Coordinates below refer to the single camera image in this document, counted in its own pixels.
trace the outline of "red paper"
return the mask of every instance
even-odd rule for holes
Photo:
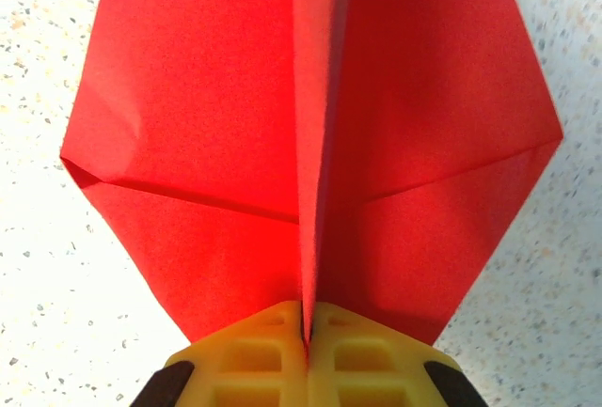
[[[433,342],[561,138],[515,0],[101,0],[61,157],[191,340]]]

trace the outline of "white speckled surface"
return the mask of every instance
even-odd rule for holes
[[[0,404],[127,405],[186,340],[57,159],[98,0],[0,0]],[[602,406],[602,0],[518,0],[566,138],[437,342],[492,406]]]

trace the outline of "speckled countertop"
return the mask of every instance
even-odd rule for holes
[[[8,407],[127,405],[187,344],[57,159],[97,2],[0,0]],[[602,406],[602,0],[518,3],[566,138],[436,345],[492,406]]]

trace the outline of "red origami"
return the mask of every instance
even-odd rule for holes
[[[432,343],[561,139],[515,0],[101,0],[61,156],[191,340]]]

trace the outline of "terrazzo surface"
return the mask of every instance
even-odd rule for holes
[[[602,406],[602,0],[517,0],[565,140],[436,346],[491,406]],[[0,0],[0,404],[128,405],[187,345],[57,159],[98,0]]]

